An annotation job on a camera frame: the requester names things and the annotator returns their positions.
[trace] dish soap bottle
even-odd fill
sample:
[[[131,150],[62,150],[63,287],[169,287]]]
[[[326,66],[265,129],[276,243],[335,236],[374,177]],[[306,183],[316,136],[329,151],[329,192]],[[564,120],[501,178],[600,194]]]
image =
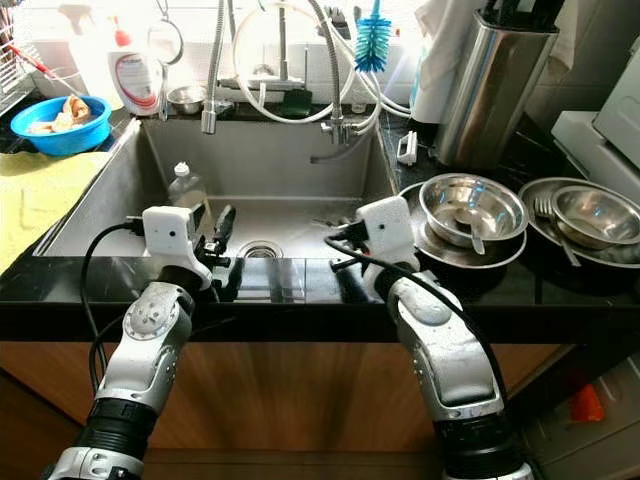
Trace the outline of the dish soap bottle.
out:
[[[71,22],[74,35],[69,38],[69,51],[87,93],[104,98],[112,110],[119,110],[123,103],[110,76],[108,47],[94,20],[92,6],[86,2],[64,2],[58,7],[58,11]]]
[[[117,47],[108,54],[113,84],[127,110],[135,115],[153,115],[159,106],[162,66],[132,42],[117,17],[113,21]]]
[[[189,165],[185,162],[178,163],[173,167],[176,179],[169,185],[169,200],[174,207],[184,207],[195,210],[200,204],[204,204],[204,220],[211,221],[211,209],[207,198],[207,191],[204,188],[202,178],[191,172]]]

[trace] cabinet door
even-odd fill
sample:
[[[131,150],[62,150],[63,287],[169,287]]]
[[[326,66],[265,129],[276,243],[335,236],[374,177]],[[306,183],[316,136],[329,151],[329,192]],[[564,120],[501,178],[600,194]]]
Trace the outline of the cabinet door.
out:
[[[496,345],[507,386],[557,348]],[[81,343],[4,343],[0,365],[84,422],[92,402],[87,352]],[[151,446],[399,452],[424,451],[433,441],[399,344],[193,343]]]
[[[0,478],[40,478],[79,431],[79,424],[0,374]]]

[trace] white clip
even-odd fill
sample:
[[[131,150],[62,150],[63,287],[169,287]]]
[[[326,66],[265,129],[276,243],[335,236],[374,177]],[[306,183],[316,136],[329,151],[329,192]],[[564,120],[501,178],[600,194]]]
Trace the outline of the white clip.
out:
[[[406,150],[404,153],[400,153],[402,151],[402,147],[406,145]],[[418,152],[418,134],[414,131],[410,131],[407,135],[402,137],[398,142],[398,151],[396,152],[396,158],[400,163],[404,163],[405,165],[413,165],[416,163],[416,157]]]
[[[267,99],[267,84],[260,82],[260,96],[258,97],[258,103],[264,108],[264,102]]]

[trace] granite countertop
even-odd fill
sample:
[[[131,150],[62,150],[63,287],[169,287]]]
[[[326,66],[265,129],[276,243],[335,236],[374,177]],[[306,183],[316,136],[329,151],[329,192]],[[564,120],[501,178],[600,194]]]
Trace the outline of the granite countertop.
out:
[[[393,181],[399,190],[447,170],[429,158],[434,129],[384,113],[382,139]],[[398,140],[418,131],[418,162],[397,164]],[[526,182],[547,176],[579,176],[566,158],[524,117],[497,170],[486,174],[517,192]],[[81,258],[37,257],[25,252],[0,278],[0,339],[87,340],[79,304]],[[580,343],[633,332],[640,311],[640,272],[585,262],[572,269],[560,248],[529,229],[525,252],[511,264],[486,271],[459,270],[428,258],[423,265],[456,293],[495,343]],[[232,302],[243,285],[268,272],[293,278],[290,295],[275,303]],[[215,330],[195,336],[202,341],[396,341],[396,332],[380,303],[367,302],[359,267],[337,278],[327,260],[246,259],[229,271],[216,270],[226,287],[220,304],[198,300],[195,329],[212,319],[233,317]],[[123,313],[158,266],[151,259],[98,257],[92,261],[88,291],[97,323]]]

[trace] kitchen sink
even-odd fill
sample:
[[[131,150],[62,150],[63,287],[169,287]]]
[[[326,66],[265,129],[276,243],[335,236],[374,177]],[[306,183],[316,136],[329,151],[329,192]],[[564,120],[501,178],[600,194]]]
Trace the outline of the kitchen sink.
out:
[[[225,205],[236,208],[226,253],[232,257],[335,258],[323,243],[329,225],[393,194],[378,134],[336,146],[318,124],[221,121],[208,136],[200,132],[199,119],[133,119],[110,152],[107,167],[36,255],[82,256],[104,228],[167,205],[178,162],[203,177],[213,221]],[[207,238],[213,221],[200,226]],[[143,239],[124,231],[107,236],[95,252],[143,254]]]

